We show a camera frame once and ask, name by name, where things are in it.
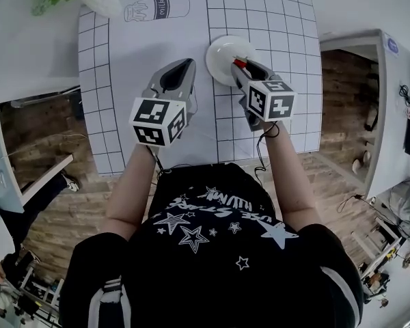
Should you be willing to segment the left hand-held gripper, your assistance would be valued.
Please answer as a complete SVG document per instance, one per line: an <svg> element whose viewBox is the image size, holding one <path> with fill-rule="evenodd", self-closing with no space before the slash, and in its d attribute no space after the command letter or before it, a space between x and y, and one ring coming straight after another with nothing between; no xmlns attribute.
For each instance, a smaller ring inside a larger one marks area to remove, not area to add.
<svg viewBox="0 0 410 328"><path fill-rule="evenodd" d="M166 148L180 138L195 113L191 102L195 75L196 62L191 58L154 73L150 87L134 100L128 121L138 144Z"/></svg>

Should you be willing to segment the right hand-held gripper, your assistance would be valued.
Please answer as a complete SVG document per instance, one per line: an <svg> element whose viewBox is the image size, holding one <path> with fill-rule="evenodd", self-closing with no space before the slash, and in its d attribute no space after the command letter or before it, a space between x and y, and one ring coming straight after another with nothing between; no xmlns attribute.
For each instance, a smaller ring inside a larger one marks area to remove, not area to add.
<svg viewBox="0 0 410 328"><path fill-rule="evenodd" d="M298 93L285 81L277 80L271 69L248 59L247 63L232 62L230 70L237 88L244 93L239 102L251 132L259 131L261 122L292 118Z"/></svg>

